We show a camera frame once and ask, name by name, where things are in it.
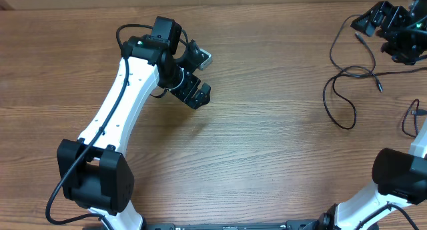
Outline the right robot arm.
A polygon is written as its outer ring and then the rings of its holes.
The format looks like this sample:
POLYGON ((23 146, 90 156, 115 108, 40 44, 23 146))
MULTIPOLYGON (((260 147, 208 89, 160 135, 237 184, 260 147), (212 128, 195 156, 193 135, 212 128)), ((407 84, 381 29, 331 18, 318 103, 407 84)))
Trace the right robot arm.
MULTIPOLYGON (((415 65, 426 59, 426 0, 412 0, 409 8, 380 1, 363 15, 353 15, 351 27, 363 35, 385 39, 381 50, 396 63, 415 65)), ((405 208, 426 200, 426 128, 416 128, 407 153, 385 148, 372 168, 372 180, 351 199, 334 204, 302 229, 378 229, 378 222, 399 211, 413 229, 405 208)))

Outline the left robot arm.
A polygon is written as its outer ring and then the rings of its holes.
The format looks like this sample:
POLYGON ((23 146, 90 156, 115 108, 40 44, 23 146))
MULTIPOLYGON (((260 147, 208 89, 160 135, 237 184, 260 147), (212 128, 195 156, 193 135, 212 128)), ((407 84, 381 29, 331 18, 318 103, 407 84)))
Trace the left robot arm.
POLYGON ((156 88, 192 109, 208 104, 211 88, 194 72, 212 57, 166 17, 156 18, 150 34, 118 45, 117 76, 99 111, 76 140, 58 146, 61 178, 53 195, 64 194, 106 229, 143 229, 145 219, 131 202, 134 176, 125 159, 131 132, 156 88))

